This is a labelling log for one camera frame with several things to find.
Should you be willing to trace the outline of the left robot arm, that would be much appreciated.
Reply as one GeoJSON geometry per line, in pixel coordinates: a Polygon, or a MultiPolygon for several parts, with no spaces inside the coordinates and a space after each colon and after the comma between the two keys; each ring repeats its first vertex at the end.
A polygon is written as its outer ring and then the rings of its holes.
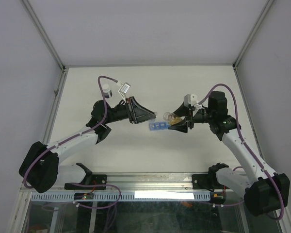
{"type": "Polygon", "coordinates": [[[139,124],[156,118],[156,114],[142,105],[134,97],[121,100],[111,107],[105,100],[97,101],[91,112],[89,122],[71,136],[43,144],[33,143],[19,169],[26,188],[44,193],[53,186],[65,189],[86,189],[98,185],[102,189],[105,182],[95,177],[93,172],[82,163],[63,165],[63,161],[81,150],[94,146],[109,135],[109,123],[129,120],[139,124]]]}

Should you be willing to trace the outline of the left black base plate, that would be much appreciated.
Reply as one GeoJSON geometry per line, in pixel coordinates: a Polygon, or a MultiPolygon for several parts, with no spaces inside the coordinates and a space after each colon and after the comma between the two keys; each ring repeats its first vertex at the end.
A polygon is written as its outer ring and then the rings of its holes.
{"type": "Polygon", "coordinates": [[[107,184],[106,174],[91,174],[86,175],[80,183],[66,183],[65,190],[105,190],[107,184]]]}

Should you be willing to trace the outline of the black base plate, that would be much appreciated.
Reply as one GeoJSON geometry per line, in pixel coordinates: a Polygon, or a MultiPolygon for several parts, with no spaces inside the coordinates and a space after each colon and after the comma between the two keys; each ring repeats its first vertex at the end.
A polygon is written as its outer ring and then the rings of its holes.
{"type": "Polygon", "coordinates": [[[206,189],[211,191],[212,186],[209,184],[208,174],[193,174],[192,175],[193,190],[206,189]]]}
{"type": "Polygon", "coordinates": [[[66,183],[65,190],[105,190],[107,184],[106,174],[91,174],[86,175],[80,183],[66,183]]]}

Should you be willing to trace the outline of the white cap pill bottle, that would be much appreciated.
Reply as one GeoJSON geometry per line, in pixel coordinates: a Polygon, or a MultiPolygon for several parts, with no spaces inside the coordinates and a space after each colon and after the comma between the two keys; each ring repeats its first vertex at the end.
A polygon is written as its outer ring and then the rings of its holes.
{"type": "Polygon", "coordinates": [[[113,96],[111,87],[107,83],[102,85],[102,91],[103,91],[103,96],[107,99],[113,96]]]}

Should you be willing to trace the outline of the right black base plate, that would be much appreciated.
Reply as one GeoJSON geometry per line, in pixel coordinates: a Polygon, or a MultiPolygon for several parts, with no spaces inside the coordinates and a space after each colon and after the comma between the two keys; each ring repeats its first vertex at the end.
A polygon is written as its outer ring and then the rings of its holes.
{"type": "Polygon", "coordinates": [[[206,189],[211,191],[212,186],[209,184],[208,174],[193,174],[192,175],[193,190],[206,189]]]}

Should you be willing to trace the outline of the blue weekly pill organizer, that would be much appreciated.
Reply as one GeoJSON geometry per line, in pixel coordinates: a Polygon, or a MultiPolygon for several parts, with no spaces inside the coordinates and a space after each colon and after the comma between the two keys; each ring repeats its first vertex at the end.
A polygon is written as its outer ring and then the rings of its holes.
{"type": "Polygon", "coordinates": [[[170,125],[166,121],[150,121],[149,122],[150,131],[168,130],[169,126],[170,125]]]}

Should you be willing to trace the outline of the aluminium mounting rail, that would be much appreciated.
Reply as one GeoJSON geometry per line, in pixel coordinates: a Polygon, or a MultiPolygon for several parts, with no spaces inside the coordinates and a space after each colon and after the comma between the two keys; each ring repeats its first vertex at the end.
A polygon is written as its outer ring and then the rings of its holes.
{"type": "MultiPolygon", "coordinates": [[[[85,171],[77,166],[68,171],[58,170],[31,170],[28,175],[25,171],[19,174],[28,186],[38,193],[64,189],[66,183],[80,183],[86,175],[97,174],[85,171]]],[[[98,173],[107,175],[107,184],[125,190],[193,190],[192,174],[184,173],[98,173]]],[[[221,184],[210,184],[211,192],[222,189],[221,184]]]]}

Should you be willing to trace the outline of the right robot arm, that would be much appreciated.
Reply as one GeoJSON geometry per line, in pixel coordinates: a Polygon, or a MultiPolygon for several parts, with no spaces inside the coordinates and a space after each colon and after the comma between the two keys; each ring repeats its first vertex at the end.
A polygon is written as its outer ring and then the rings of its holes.
{"type": "Polygon", "coordinates": [[[242,135],[238,117],[228,114],[224,92],[212,91],[207,100],[208,105],[203,106],[196,95],[188,94],[178,109],[165,113],[163,118],[169,129],[182,133],[187,133],[197,123],[207,123],[211,132],[236,157],[245,175],[236,173],[224,163],[217,163],[209,167],[206,179],[199,185],[209,191],[221,185],[228,187],[244,200],[252,215],[279,210],[276,220],[280,220],[288,204],[289,178],[284,173],[278,174],[250,148],[242,135]]]}

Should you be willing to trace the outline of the amber pill bottle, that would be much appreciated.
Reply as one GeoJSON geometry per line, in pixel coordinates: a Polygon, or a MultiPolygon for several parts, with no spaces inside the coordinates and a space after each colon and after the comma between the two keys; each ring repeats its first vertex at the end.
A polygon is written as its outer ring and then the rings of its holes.
{"type": "Polygon", "coordinates": [[[163,115],[163,119],[170,125],[175,125],[180,123],[183,119],[174,113],[166,112],[163,115]]]}

